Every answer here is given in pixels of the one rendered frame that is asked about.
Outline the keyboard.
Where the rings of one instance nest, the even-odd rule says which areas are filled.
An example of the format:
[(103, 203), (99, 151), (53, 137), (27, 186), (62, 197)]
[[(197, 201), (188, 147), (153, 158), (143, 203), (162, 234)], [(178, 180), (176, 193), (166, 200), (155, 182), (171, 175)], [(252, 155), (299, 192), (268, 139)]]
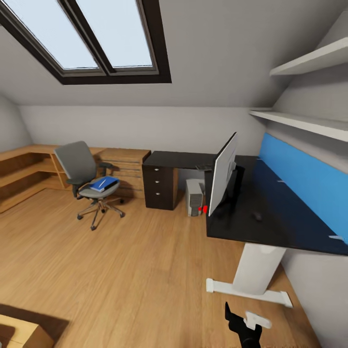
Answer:
[(196, 166), (197, 169), (199, 170), (199, 172), (202, 172), (202, 171), (211, 171), (212, 170), (212, 164), (208, 164), (208, 165), (199, 165), (199, 166)]

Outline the monitor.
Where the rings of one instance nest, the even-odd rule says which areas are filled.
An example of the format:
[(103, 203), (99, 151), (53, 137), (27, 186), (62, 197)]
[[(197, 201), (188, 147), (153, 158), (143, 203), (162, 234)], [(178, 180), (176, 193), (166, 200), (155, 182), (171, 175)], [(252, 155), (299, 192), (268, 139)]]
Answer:
[[(226, 201), (237, 202), (238, 196), (240, 195), (240, 187), (244, 175), (245, 168), (237, 166), (234, 162), (236, 149), (238, 144), (238, 133), (235, 132), (228, 142), (223, 146), (219, 151), (217, 156), (213, 159), (209, 194), (208, 194), (208, 203), (203, 207), (203, 212), (207, 216), (210, 216), (212, 212), (225, 204)], [(232, 198), (228, 197), (222, 203), (224, 193), (228, 195), (226, 190), (232, 171), (237, 170), (236, 180), (233, 189)]]

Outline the swivel chair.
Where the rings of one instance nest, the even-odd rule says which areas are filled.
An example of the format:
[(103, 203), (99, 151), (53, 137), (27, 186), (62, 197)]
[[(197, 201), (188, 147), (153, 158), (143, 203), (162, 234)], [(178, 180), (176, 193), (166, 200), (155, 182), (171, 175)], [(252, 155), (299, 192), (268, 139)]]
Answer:
[(79, 215), (80, 213), (83, 213), (96, 206), (98, 206), (98, 209), (90, 227), (91, 230), (95, 229), (94, 222), (99, 210), (101, 210), (102, 213), (105, 212), (104, 206), (120, 213), (120, 218), (123, 217), (123, 213), (121, 211), (107, 205), (106, 203), (116, 200), (120, 200), (120, 202), (123, 203), (124, 200), (121, 198), (116, 198), (104, 201), (104, 199), (113, 193), (120, 185), (119, 178), (117, 183), (105, 189), (103, 192), (98, 192), (89, 188), (90, 185), (93, 185), (95, 182), (106, 177), (106, 167), (111, 167), (111, 163), (98, 163), (100, 166), (103, 166), (103, 176), (95, 179), (97, 176), (97, 165), (85, 141), (78, 141), (67, 145), (62, 145), (54, 148), (53, 151), (68, 177), (65, 182), (67, 184), (72, 184), (74, 198), (76, 200), (87, 198), (88, 200), (93, 201), (90, 207), (77, 213), (79, 220), (82, 218), (82, 216)]

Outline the mouse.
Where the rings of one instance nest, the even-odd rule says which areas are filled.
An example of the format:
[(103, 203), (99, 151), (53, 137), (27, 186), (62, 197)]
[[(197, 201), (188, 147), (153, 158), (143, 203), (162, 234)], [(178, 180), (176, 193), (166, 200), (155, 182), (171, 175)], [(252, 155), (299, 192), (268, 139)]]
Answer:
[(259, 212), (252, 212), (253, 217), (257, 220), (257, 221), (261, 221), (262, 220), (262, 215)]

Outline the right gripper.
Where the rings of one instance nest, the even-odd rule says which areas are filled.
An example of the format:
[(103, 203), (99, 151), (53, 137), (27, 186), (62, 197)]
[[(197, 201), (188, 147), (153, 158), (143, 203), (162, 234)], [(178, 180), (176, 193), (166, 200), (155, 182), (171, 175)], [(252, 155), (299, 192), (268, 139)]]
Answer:
[(256, 329), (252, 330), (248, 328), (243, 321), (242, 317), (239, 317), (235, 315), (234, 313), (231, 313), (229, 310), (229, 305), (227, 302), (225, 302), (225, 320), (227, 320), (228, 328), (229, 330), (233, 331), (234, 333), (237, 333), (239, 336), (239, 339), (241, 341), (241, 345), (246, 340), (255, 340), (259, 343), (259, 339), (262, 333), (262, 328), (260, 325), (256, 324)]

